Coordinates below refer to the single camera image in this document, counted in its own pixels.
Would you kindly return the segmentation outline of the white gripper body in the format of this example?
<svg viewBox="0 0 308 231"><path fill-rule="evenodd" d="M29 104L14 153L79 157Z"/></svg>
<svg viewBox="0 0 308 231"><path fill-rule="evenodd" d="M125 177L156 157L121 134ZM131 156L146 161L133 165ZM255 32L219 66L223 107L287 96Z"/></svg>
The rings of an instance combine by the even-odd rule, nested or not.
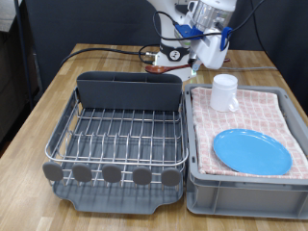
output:
<svg viewBox="0 0 308 231"><path fill-rule="evenodd" d="M191 51L196 55L196 59L210 69L221 68L228 48L220 50L221 35L208 36L203 39L191 42Z"/></svg>

